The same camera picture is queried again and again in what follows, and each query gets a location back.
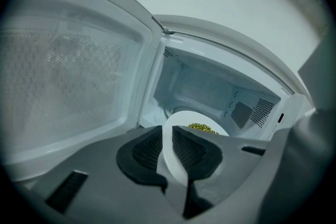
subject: ventilation holes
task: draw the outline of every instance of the ventilation holes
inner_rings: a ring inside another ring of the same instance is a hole
[[[259,99],[258,104],[253,110],[250,119],[261,128],[267,120],[267,117],[271,112],[273,106],[273,103],[268,102],[264,99]]]
[[[163,55],[166,57],[166,58],[168,58],[168,57],[172,57],[173,55],[169,52],[169,51],[167,51],[166,49],[164,49],[164,53],[163,53]]]

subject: white wall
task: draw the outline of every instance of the white wall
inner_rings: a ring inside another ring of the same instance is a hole
[[[214,22],[254,39],[296,75],[319,43],[317,30],[292,0],[138,0],[152,14]]]

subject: green peas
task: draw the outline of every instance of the green peas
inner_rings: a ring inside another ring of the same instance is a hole
[[[211,128],[205,124],[199,124],[199,123],[192,123],[192,124],[189,124],[190,128],[194,128],[194,129],[198,129],[198,130],[201,130],[201,131],[204,131],[204,132],[210,132],[210,133],[213,133],[213,134],[218,134],[217,132],[211,130]]]

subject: black slot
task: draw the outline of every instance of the black slot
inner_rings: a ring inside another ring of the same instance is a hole
[[[253,147],[253,146],[244,146],[241,150],[242,151],[246,151],[248,153],[260,155],[260,156],[263,156],[263,154],[266,151],[266,150],[264,150],[262,148],[257,148],[257,147]]]
[[[83,172],[73,171],[46,200],[46,204],[63,214],[87,177]]]
[[[280,116],[280,118],[279,118],[279,120],[278,120],[278,123],[281,122],[282,118],[283,118],[283,113],[281,114],[281,116]]]

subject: white plate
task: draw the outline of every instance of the white plate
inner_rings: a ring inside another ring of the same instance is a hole
[[[173,151],[173,126],[188,126],[192,123],[206,124],[220,135],[228,134],[212,119],[193,111],[180,111],[173,114],[162,129],[163,157],[173,177],[183,186],[188,184],[188,174]]]

